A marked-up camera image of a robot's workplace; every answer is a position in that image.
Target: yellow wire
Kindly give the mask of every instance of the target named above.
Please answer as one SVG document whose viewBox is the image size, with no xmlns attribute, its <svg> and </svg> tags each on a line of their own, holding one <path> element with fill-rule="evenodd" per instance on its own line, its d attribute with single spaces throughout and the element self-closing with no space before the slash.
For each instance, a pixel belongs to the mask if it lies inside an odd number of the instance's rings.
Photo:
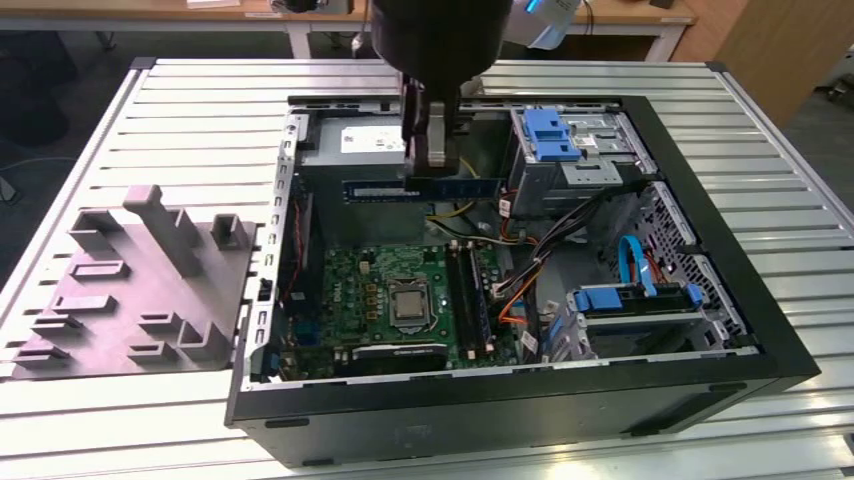
<svg viewBox="0 0 854 480">
<path fill-rule="evenodd" d="M 481 178 L 481 175 L 478 175 L 478 172 L 475 172 L 475 169 L 471 167 L 471 163 L 469 163 L 469 161 L 463 157 L 459 157 L 459 162 L 463 164 L 463 166 L 466 167 L 466 169 L 471 173 L 471 176 L 474 178 Z M 443 218 L 455 217 L 455 216 L 462 214 L 466 210 L 469 210 L 474 206 L 475 206 L 475 202 L 469 202 L 466 205 L 463 205 L 461 208 L 458 208 L 453 212 L 437 213 L 435 215 L 427 215 L 427 218 L 430 220 L 441 220 Z"/>
</svg>

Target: green circuit board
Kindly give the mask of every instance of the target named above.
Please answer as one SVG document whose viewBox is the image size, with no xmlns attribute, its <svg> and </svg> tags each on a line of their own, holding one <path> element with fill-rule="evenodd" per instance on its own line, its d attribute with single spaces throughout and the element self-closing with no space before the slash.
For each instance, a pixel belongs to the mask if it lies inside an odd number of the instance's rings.
<svg viewBox="0 0 854 480">
<path fill-rule="evenodd" d="M 301 370 L 309 378 L 331 378 L 331 351 L 373 344 L 449 346 L 447 369 L 517 363 L 513 332 L 495 338 L 495 352 L 470 360 L 457 348 L 457 332 L 443 246 L 382 246 L 330 249 L 325 257 L 323 305 L 317 345 L 297 350 Z M 499 280 L 495 250 L 477 251 L 485 285 Z M 405 332 L 393 325 L 391 295 L 395 285 L 419 285 L 429 292 L 430 325 Z"/>
</svg>

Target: black robot end effector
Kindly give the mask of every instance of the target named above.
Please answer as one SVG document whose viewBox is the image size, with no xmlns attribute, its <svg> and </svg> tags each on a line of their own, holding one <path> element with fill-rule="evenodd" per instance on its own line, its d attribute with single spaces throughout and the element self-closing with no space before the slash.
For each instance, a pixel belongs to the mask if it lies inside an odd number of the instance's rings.
<svg viewBox="0 0 854 480">
<path fill-rule="evenodd" d="M 459 111 L 459 89 L 429 88 L 409 75 L 401 81 L 401 134 L 406 143 L 407 185 L 454 175 L 459 170 L 459 151 L 454 126 Z M 442 122 L 431 126 L 434 108 L 442 108 Z"/>
<path fill-rule="evenodd" d="M 513 0 L 371 0 L 374 50 L 403 74 L 407 188 L 458 172 L 459 89 L 498 59 L 511 5 Z M 439 108 L 437 131 L 430 124 Z"/>
</svg>

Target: wooden desk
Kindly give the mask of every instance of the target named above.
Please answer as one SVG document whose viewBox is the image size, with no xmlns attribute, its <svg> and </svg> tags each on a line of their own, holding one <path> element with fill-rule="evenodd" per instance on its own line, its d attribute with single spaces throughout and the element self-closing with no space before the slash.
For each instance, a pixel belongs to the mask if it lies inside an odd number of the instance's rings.
<svg viewBox="0 0 854 480">
<path fill-rule="evenodd" d="M 0 29 L 83 31 L 281 31 L 290 35 L 294 58 L 311 58 L 309 33 L 362 28 L 367 0 L 349 15 L 279 14 L 267 0 L 239 7 L 189 9 L 185 0 L 0 0 Z M 665 10 L 648 1 L 592 0 L 594 35 L 653 36 L 648 61 L 668 61 L 686 26 L 697 16 L 684 0 Z M 570 34 L 586 30 L 580 8 Z"/>
</svg>

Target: aluminum table surface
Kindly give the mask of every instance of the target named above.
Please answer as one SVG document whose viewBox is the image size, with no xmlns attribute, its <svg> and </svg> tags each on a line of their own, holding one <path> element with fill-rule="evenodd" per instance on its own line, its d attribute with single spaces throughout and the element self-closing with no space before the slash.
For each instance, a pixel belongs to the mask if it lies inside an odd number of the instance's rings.
<svg viewBox="0 0 854 480">
<path fill-rule="evenodd" d="M 230 371 L 6 382 L 0 478 L 842 477 L 854 466 L 852 215 L 738 85 L 702 64 L 514 61 L 483 83 L 490 94 L 649 97 L 821 376 L 677 435 L 321 472 L 286 469 L 223 426 Z M 0 378 L 76 248 L 63 232 L 80 208 L 118 208 L 127 185 L 157 183 L 197 221 L 229 211 L 266 222 L 289 96 L 395 94 L 395 85 L 377 61 L 162 59 L 131 70 L 0 295 Z"/>
</svg>

